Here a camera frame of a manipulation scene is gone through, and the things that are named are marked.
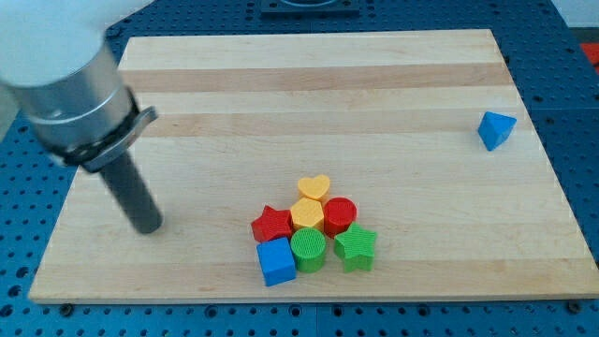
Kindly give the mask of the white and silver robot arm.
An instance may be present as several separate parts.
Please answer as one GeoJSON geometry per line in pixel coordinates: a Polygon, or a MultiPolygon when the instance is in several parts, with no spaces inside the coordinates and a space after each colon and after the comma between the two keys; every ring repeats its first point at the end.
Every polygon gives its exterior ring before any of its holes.
{"type": "Polygon", "coordinates": [[[1,0],[1,82],[38,141],[90,172],[127,159],[155,118],[139,112],[107,30],[153,0],[1,0]]]}

